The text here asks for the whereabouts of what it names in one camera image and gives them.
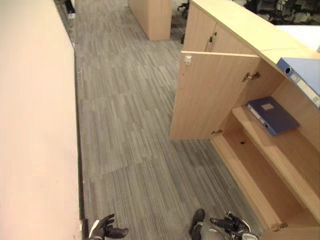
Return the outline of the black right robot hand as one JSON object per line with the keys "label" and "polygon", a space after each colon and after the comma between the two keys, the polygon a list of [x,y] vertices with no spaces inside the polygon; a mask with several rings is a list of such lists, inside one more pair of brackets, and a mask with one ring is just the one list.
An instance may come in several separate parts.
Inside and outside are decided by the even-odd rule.
{"label": "black right robot hand", "polygon": [[244,234],[251,232],[250,226],[244,220],[233,215],[231,211],[228,211],[223,219],[211,217],[209,220],[213,225],[224,229],[232,240],[241,240]]}

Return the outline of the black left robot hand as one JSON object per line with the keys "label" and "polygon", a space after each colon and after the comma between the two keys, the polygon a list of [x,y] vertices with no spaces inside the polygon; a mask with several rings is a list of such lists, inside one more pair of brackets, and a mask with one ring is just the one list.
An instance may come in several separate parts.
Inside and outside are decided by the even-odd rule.
{"label": "black left robot hand", "polygon": [[128,233],[128,228],[113,227],[115,222],[115,214],[109,214],[104,218],[96,220],[90,231],[87,240],[105,240],[108,239],[123,239]]}

